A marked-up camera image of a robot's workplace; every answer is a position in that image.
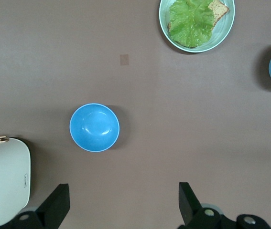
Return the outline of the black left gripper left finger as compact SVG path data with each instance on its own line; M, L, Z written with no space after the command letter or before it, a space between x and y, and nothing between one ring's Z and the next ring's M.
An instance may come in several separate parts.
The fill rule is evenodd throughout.
M35 211L16 215L0 229L57 229L69 210L69 185L59 184Z

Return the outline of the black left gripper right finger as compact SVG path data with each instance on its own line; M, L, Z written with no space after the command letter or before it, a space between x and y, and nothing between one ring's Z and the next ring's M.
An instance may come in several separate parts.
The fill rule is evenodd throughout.
M270 229L262 218L241 214L236 221L212 207L203 207L187 182L179 183L179 209L184 221L180 229Z

